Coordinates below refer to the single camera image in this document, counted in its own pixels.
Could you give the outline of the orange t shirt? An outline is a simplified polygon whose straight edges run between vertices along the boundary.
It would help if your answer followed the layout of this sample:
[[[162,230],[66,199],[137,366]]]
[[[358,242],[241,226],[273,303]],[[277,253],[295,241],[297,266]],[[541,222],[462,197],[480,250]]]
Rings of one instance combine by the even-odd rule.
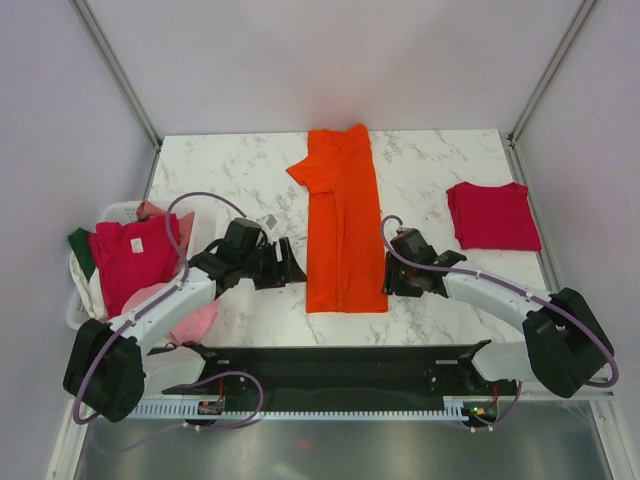
[[[309,194],[306,311],[385,313],[385,253],[368,129],[312,130],[287,168]]]

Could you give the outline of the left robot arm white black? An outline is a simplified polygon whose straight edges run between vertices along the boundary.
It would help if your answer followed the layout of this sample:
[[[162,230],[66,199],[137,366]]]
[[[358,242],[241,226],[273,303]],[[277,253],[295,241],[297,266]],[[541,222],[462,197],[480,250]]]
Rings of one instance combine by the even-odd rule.
[[[147,396],[173,388],[215,389],[220,371],[197,347],[152,350],[190,314],[244,279],[264,290],[302,283],[307,276],[288,238],[271,241],[258,223],[236,218],[223,238],[194,255],[177,279],[138,307],[106,323],[87,320],[77,331],[63,379],[74,397],[75,422],[88,423],[83,406],[119,422]]]

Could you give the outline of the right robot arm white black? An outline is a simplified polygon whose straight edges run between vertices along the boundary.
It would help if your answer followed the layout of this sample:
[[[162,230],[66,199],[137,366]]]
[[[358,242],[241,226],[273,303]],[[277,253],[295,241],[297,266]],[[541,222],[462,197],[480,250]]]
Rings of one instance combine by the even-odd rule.
[[[618,381],[614,349],[579,292],[513,283],[461,253],[437,253],[416,229],[400,228],[384,244],[385,294],[439,295],[478,308],[522,335],[520,342],[472,347],[457,371],[465,391],[481,393],[502,380],[536,381],[570,398],[584,386],[609,388]]]

